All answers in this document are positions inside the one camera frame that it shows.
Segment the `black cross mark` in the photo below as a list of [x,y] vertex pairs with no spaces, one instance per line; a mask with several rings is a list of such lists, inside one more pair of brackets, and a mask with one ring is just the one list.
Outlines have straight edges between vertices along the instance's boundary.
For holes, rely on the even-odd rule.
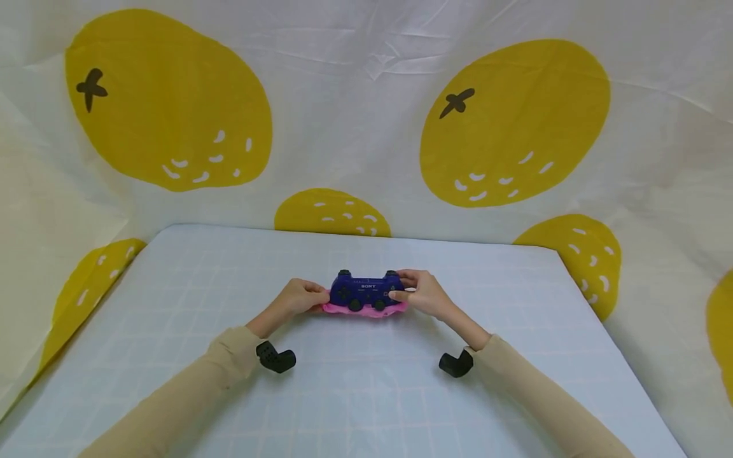
[[97,84],[102,76],[102,70],[92,68],[89,71],[89,75],[86,76],[85,82],[76,85],[76,91],[84,94],[84,104],[86,105],[87,113],[92,112],[92,100],[95,95],[97,97],[107,97],[107,89]]
[[463,113],[465,111],[465,100],[472,95],[474,95],[476,91],[474,91],[474,88],[469,87],[465,91],[461,92],[459,95],[456,94],[448,94],[446,96],[446,101],[448,102],[448,106],[443,108],[443,112],[441,113],[441,117],[438,119],[443,119],[448,113],[455,110],[459,113]]

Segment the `white speckle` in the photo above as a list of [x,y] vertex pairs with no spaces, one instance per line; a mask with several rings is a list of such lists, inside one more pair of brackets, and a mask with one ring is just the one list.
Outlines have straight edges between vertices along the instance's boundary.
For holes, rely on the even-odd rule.
[[601,275],[600,280],[603,282],[603,292],[608,292],[608,288],[610,287],[610,283],[608,281],[608,278],[605,277],[605,275]]
[[532,159],[532,155],[533,154],[534,154],[534,151],[530,151],[529,154],[527,154],[527,156],[524,157],[524,159],[522,159],[522,160],[519,161],[519,163],[520,164],[524,164],[528,160]]
[[198,178],[196,178],[194,180],[194,183],[200,183],[200,182],[206,181],[208,179],[209,179],[209,172],[204,171],[204,173],[202,173],[200,177],[198,177]]
[[179,178],[181,178],[179,174],[170,171],[170,169],[168,169],[168,167],[166,166],[163,166],[163,170],[165,170],[168,176],[171,177],[173,180],[178,180]]
[[541,168],[541,169],[539,170],[539,172],[540,172],[541,174],[545,173],[545,172],[546,172],[547,170],[550,170],[550,167],[552,167],[552,165],[553,165],[553,164],[554,164],[554,162],[548,162],[548,163],[546,163],[546,164],[545,164],[545,166],[544,166],[544,167],[542,167],[542,168]]
[[79,296],[79,300],[76,301],[76,306],[80,306],[84,302],[84,298],[86,297],[86,294],[89,292],[88,289],[85,289],[84,292],[81,293]]
[[480,193],[478,196],[471,196],[468,198],[468,200],[470,200],[471,202],[475,202],[477,200],[483,199],[484,197],[486,197],[486,191]]

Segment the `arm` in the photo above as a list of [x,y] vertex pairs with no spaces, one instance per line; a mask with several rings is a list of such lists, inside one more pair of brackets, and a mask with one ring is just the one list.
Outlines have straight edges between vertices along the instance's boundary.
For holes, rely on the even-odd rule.
[[257,364],[261,342],[247,327],[229,328],[208,351],[141,401],[79,458],[162,458],[178,437]]
[[456,306],[424,270],[401,270],[414,292],[392,292],[395,300],[445,322],[467,344],[479,376],[492,379],[521,404],[572,458],[633,458],[626,446],[583,405],[532,366],[501,337],[489,334]]
[[[482,380],[498,381],[567,456],[633,458],[629,449],[598,418],[501,337],[489,335],[463,311],[454,311],[446,324],[460,331],[458,334],[469,343],[467,351],[474,357]],[[477,338],[483,334],[488,337]],[[471,343],[481,340],[483,345]]]
[[294,314],[328,301],[325,290],[291,280],[247,326],[229,328],[207,352],[141,401],[79,458],[162,458],[182,433],[257,366],[255,349]]

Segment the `beige sleeve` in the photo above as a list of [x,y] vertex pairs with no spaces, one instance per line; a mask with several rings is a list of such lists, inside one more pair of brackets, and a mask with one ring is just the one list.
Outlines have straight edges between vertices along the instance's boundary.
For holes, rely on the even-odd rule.
[[79,458],[162,458],[196,418],[259,362],[262,340],[248,328],[229,328],[207,352],[143,399]]
[[499,384],[572,458],[633,458],[628,448],[557,383],[494,334],[472,354],[480,377]]

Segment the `yellow circle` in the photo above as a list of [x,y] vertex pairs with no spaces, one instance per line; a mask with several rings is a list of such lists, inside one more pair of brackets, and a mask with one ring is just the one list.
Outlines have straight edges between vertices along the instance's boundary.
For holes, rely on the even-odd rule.
[[619,295],[621,246],[605,224],[585,215],[558,216],[532,226],[514,243],[557,251],[598,319],[611,315]]
[[279,231],[390,237],[387,220],[371,205],[350,194],[314,188],[286,199],[275,213]]
[[733,405],[733,270],[718,282],[707,300],[707,338]]
[[270,157],[265,90],[226,46],[165,15],[122,10],[85,25],[66,82],[95,149],[170,191],[241,185]]
[[458,207],[536,196],[581,162],[610,102],[603,67],[575,43],[500,49],[461,70],[432,106],[422,131],[423,179]]
[[43,346],[39,371],[71,339],[145,245],[135,238],[118,240],[90,251],[79,261],[56,298],[51,331]]

